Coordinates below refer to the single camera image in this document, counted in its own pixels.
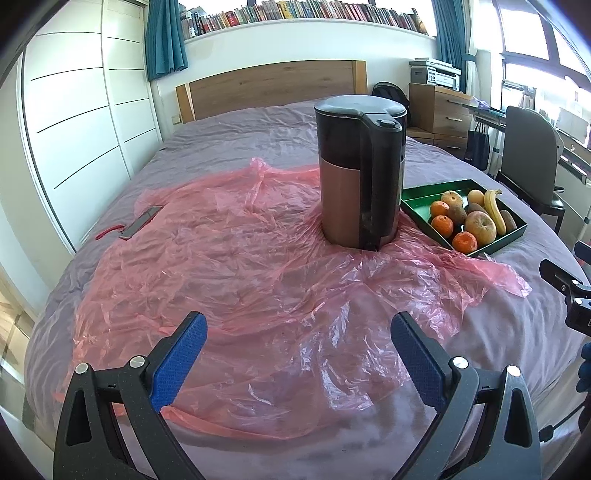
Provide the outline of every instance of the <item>white wardrobe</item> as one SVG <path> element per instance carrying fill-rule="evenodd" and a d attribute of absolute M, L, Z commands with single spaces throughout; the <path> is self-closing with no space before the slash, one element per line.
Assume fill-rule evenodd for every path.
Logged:
<path fill-rule="evenodd" d="M 161 142 L 145 74 L 144 7 L 66 4 L 27 45 L 22 109 L 32 173 L 56 228 L 78 249 Z"/>

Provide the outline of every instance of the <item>black shopping bag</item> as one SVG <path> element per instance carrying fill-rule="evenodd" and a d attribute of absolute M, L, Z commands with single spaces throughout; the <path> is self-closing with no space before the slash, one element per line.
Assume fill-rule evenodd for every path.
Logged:
<path fill-rule="evenodd" d="M 485 171 L 488 168 L 488 157 L 491 154 L 491 142 L 488 140 L 487 127 L 478 123 L 476 129 L 468 132 L 468 145 L 464 161 Z"/>

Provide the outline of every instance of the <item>black backpack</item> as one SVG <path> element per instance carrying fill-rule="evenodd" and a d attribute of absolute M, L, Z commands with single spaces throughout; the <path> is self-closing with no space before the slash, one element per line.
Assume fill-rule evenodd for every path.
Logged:
<path fill-rule="evenodd" d="M 390 82 L 379 82 L 374 85 L 371 94 L 374 97 L 389 98 L 390 100 L 401 103 L 407 110 L 407 127 L 413 126 L 413 121 L 410 117 L 410 102 L 399 86 Z"/>

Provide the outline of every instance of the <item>office chair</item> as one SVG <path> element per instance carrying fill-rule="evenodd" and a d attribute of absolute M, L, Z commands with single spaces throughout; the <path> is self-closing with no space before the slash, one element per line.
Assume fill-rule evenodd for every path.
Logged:
<path fill-rule="evenodd" d="M 507 107 L 505 146 L 496 180 L 507 185 L 538 215 L 557 217 L 554 231 L 560 231 L 564 203 L 554 186 L 556 167 L 564 143 L 544 117 L 533 110 Z"/>

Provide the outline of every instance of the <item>banana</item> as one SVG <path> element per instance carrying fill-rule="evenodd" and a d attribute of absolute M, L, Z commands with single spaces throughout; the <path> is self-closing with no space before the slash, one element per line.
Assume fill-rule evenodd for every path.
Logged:
<path fill-rule="evenodd" d="M 499 211 L 499 207 L 496 205 L 496 196 L 501 193 L 503 193 L 501 190 L 487 190 L 484 194 L 484 208 L 491 216 L 492 221 L 495 222 L 496 234 L 499 236 L 503 236 L 507 233 L 505 221 Z"/>

